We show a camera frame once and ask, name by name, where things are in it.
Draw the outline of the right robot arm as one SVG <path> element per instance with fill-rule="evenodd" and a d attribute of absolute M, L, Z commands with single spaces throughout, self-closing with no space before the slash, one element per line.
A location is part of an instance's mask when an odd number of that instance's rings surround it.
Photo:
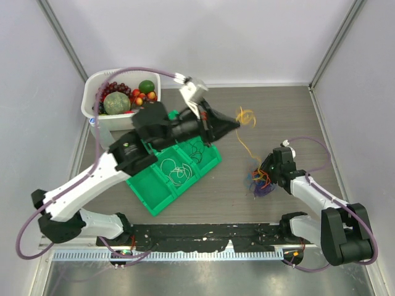
<path fill-rule="evenodd" d="M 321 248 L 332 266 L 348 263 L 369 265 L 378 256 L 367 209 L 360 203 L 348 203 L 321 187 L 305 170 L 299 170 L 290 147 L 277 147 L 260 165 L 271 184 L 303 201 L 318 219 L 304 212 L 281 217 L 280 239 L 291 244 L 304 239 Z"/>

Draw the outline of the green melon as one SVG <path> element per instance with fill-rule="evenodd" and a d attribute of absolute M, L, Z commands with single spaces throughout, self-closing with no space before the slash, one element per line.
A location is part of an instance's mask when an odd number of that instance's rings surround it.
<path fill-rule="evenodd" d="M 104 99 L 104 108 L 108 115 L 120 115 L 131 108 L 130 99 L 123 93 L 113 92 Z"/>

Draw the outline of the white plastic basket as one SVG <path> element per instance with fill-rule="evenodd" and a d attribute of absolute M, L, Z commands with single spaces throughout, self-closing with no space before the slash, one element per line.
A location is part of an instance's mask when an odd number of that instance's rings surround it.
<path fill-rule="evenodd" d="M 115 70 L 104 70 L 90 76 L 85 83 L 81 112 L 94 117 L 94 104 L 100 88 L 99 121 L 110 131 L 132 129 L 131 117 L 148 102 L 160 101 L 160 76 L 144 71 L 125 72 L 103 84 Z"/>

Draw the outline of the green lime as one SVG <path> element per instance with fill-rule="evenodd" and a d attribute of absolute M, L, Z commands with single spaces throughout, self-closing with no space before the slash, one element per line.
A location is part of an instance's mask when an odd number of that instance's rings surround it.
<path fill-rule="evenodd" d="M 155 84 L 151 80 L 143 80 L 142 82 L 140 82 L 138 89 L 141 93 L 148 94 L 155 90 Z"/>

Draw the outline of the red grape bunch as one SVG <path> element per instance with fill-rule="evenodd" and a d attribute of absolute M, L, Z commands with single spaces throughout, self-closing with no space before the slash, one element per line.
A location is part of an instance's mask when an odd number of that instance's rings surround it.
<path fill-rule="evenodd" d="M 131 96 L 131 88 L 125 84 L 125 83 L 117 83 L 116 81 L 107 83 L 102 90 L 102 93 L 100 95 L 100 101 L 103 102 L 104 99 L 112 93 L 119 92 L 123 93 L 126 96 L 130 97 Z"/>

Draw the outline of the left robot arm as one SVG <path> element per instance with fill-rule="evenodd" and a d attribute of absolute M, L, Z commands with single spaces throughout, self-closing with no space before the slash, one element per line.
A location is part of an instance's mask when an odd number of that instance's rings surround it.
<path fill-rule="evenodd" d="M 196 137 L 209 146 L 240 127 L 234 118 L 212 109 L 205 100 L 198 103 L 197 111 L 185 108 L 171 119 L 163 103 L 148 103 L 132 116 L 134 128 L 116 140 L 92 166 L 56 190 L 34 191 L 31 197 L 41 215 L 41 233 L 55 244 L 84 235 L 127 245 L 132 227 L 125 215 L 90 212 L 84 210 L 84 205 L 156 163 L 155 151 Z"/>

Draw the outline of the dark grape bunch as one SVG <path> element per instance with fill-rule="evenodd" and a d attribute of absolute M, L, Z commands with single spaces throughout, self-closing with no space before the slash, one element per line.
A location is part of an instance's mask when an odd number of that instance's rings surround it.
<path fill-rule="evenodd" d="M 102 101 L 99 101 L 97 111 L 98 111 L 98 115 L 106 115 L 107 114 L 107 112 L 104 108 L 104 103 Z"/>

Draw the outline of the green compartment tray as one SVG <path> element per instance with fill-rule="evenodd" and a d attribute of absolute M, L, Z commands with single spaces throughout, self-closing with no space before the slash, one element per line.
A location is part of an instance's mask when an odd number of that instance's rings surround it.
<path fill-rule="evenodd" d="M 157 216 L 222 161 L 218 149 L 205 146 L 200 137 L 160 152 L 155 150 L 154 155 L 158 158 L 156 163 L 126 180 L 152 216 Z"/>

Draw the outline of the clear water bottle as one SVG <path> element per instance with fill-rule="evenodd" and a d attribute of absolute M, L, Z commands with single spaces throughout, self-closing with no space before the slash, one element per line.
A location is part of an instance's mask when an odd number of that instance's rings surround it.
<path fill-rule="evenodd" d="M 89 128 L 95 140 L 99 143 L 101 148 L 106 151 L 115 142 L 115 139 L 109 129 L 100 121 L 96 123 L 94 118 L 89 120 Z"/>

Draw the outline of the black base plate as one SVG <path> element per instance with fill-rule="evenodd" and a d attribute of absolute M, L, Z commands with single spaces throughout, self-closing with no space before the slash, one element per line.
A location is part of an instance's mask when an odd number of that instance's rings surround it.
<path fill-rule="evenodd" d="M 147 252 L 222 252 L 232 243 L 235 252 L 265 252 L 276 245 L 305 242 L 270 223 L 239 224 L 135 224 L 120 242 L 109 240 L 112 247 L 135 246 Z"/>

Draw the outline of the red yellow cherries bunch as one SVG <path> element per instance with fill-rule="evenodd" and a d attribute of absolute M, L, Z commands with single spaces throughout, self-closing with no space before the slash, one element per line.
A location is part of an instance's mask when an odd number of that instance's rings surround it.
<path fill-rule="evenodd" d="M 130 111 L 134 112 L 135 110 L 141 108 L 147 102 L 157 101 L 157 94 L 155 91 L 143 93 L 139 89 L 134 89 L 129 95 L 129 99 L 131 103 Z"/>

